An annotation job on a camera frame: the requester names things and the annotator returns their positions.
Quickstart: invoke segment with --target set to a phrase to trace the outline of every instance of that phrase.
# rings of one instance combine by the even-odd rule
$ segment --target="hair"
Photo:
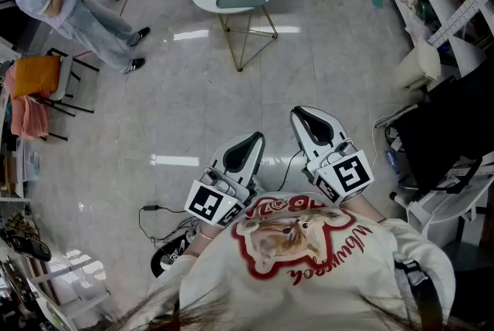
[[[228,298],[222,297],[215,301],[208,302],[207,305],[196,305],[203,297],[200,297],[191,305],[180,308],[180,303],[177,296],[169,297],[165,302],[156,302],[156,298],[167,288],[163,286],[156,292],[153,292],[146,299],[141,301],[137,306],[125,314],[122,318],[116,321],[107,331],[117,331],[123,329],[127,324],[143,309],[151,309],[154,304],[159,305],[166,314],[158,316],[152,322],[143,324],[133,328],[132,331],[183,331],[188,327],[193,326],[194,330],[198,329],[215,329],[215,324],[220,323],[220,316],[225,312]],[[449,316],[448,323],[442,327],[437,327],[437,324],[421,324],[413,318],[414,313],[408,310],[408,315],[403,316],[389,309],[385,309],[379,305],[376,300],[370,299],[361,294],[357,296],[362,299],[372,310],[376,317],[383,323],[383,329],[402,329],[405,331],[480,331],[482,325],[468,324],[453,316]]]

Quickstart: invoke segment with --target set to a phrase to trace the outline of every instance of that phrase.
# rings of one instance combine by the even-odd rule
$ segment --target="marble floor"
[[[79,251],[104,264],[116,313],[141,299],[153,280],[154,247],[138,227],[139,208],[181,209],[192,180],[223,141],[262,131],[266,150],[259,173],[266,188],[276,189],[298,151],[289,125],[293,106],[318,106],[337,116],[371,162],[371,124],[408,100],[391,79],[411,49],[392,0],[384,0],[382,10],[371,0],[272,0],[266,8],[279,38],[242,73],[235,71],[217,17],[192,0],[98,1],[116,12],[124,7],[123,17],[135,29],[151,27],[136,50],[147,64],[121,75],[93,55],[83,57],[101,71],[78,68],[83,81],[73,102],[95,113],[71,118],[50,112],[50,130],[69,142],[32,143],[40,180],[29,188],[37,220],[60,253]],[[246,19],[234,18],[240,24]],[[267,25],[258,15],[252,20],[255,29]],[[36,36],[31,51],[85,51],[57,33],[41,39]],[[257,45],[249,43],[247,53]],[[383,151],[378,132],[375,182],[365,194],[390,217],[399,215],[388,199],[397,181]],[[153,154],[195,157],[199,166],[151,165]],[[286,190],[313,190],[302,167],[297,157]],[[143,226],[164,236],[184,217],[145,214]]]

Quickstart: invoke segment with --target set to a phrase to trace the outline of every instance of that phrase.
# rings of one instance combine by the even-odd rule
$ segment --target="black chair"
[[[424,103],[392,124],[420,194],[458,194],[479,169],[482,157],[494,151],[492,83],[492,59],[487,59],[460,80],[433,89]],[[469,160],[468,173],[452,187],[437,188],[460,157]]]

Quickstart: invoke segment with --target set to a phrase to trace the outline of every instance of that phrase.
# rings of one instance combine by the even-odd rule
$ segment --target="white sweatshirt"
[[[455,279],[445,253],[402,220],[377,224],[306,195],[260,198],[231,223],[199,258],[182,255],[153,290],[133,326],[169,308],[223,298],[214,329],[388,329],[365,296],[405,316],[394,277],[394,252],[419,262],[431,276],[446,320]]]

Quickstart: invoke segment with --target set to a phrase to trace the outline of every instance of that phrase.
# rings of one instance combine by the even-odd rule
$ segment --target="shoe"
[[[144,66],[145,63],[146,59],[144,58],[132,59],[132,65],[130,66],[130,69],[127,71],[127,73],[133,72],[134,70],[139,70]]]
[[[137,34],[139,35],[139,39],[137,42],[140,42],[143,38],[145,38],[147,35],[149,35],[149,32],[151,32],[151,28],[147,26],[146,28],[142,28]]]

